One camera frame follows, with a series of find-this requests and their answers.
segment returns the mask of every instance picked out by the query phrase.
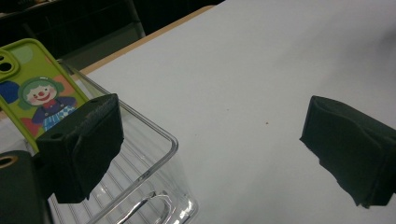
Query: transparent plastic tray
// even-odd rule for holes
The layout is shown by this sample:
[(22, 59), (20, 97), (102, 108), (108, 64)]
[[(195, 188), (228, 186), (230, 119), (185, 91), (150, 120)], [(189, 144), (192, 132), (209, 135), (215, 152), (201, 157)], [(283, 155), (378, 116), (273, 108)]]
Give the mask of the transparent plastic tray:
[[(85, 93), (94, 98), (107, 94), (103, 88), (78, 71), (73, 78)], [(54, 223), (188, 223), (198, 211), (191, 196), (182, 165), (177, 156), (177, 140), (128, 105), (120, 102), (124, 142), (120, 154), (89, 200), (58, 204), (49, 198)], [(1, 119), (0, 138), (8, 137), (4, 147), (27, 147), (20, 134), (10, 144), (16, 128)]]

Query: clown illustration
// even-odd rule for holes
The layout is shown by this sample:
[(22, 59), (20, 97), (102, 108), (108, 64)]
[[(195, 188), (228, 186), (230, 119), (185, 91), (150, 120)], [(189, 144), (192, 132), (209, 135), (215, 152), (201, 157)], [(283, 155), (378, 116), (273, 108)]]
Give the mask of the clown illustration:
[(25, 81), (19, 91), (20, 108), (27, 110), (37, 107), (31, 119), (22, 122), (34, 135), (42, 126), (46, 132), (64, 117), (76, 110), (74, 97), (59, 96), (64, 85), (47, 77), (35, 77)]

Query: green phone case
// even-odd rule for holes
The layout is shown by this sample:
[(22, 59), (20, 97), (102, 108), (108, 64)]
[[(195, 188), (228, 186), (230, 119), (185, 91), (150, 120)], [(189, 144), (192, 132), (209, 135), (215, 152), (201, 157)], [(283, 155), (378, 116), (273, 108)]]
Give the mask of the green phone case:
[(0, 106), (35, 151), (40, 134), (87, 101), (37, 40), (23, 39), (0, 48)]

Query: wooden table edge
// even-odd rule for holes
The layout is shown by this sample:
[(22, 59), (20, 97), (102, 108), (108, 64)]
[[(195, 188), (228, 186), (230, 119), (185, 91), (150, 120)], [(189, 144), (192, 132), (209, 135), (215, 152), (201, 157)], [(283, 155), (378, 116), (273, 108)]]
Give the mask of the wooden table edge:
[(160, 35), (163, 35), (164, 33), (174, 29), (175, 27), (178, 27), (180, 24), (182, 24), (182, 23), (184, 23), (186, 21), (189, 21), (192, 18), (194, 18), (194, 17), (196, 17), (196, 16), (208, 11), (212, 7), (213, 6), (202, 7), (200, 9), (192, 12), (191, 14), (179, 19), (178, 21), (174, 21), (174, 22), (168, 24), (167, 26), (163, 27), (162, 29), (160, 29), (160, 30), (158, 30), (158, 31), (156, 31), (156, 32), (154, 32), (154, 33), (152, 33), (150, 35), (147, 35), (147, 36), (135, 41), (133, 44), (131, 44), (131, 45), (129, 45), (129, 46), (123, 48), (123, 49), (120, 49), (120, 50), (108, 55), (104, 59), (99, 60), (98, 62), (93, 63), (93, 64), (89, 65), (86, 68), (81, 69), (81, 73), (85, 74), (85, 75), (88, 75), (92, 71), (102, 67), (103, 65), (105, 65), (107, 63), (110, 63), (111, 61), (117, 59), (121, 55), (123, 55), (123, 54), (125, 54), (125, 53), (127, 53), (127, 52), (129, 52), (129, 51), (131, 51), (133, 49), (136, 49), (137, 47), (149, 42), (150, 40), (152, 40), (152, 39), (154, 39), (154, 38), (156, 38), (156, 37), (158, 37)]

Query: white tabletop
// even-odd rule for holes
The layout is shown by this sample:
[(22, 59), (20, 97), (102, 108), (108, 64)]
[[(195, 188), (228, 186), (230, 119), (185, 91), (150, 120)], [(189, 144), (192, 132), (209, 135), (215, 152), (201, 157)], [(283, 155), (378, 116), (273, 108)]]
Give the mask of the white tabletop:
[(194, 223), (395, 223), (299, 138), (312, 95), (396, 128), (396, 1), (226, 0), (90, 77), (178, 139)]

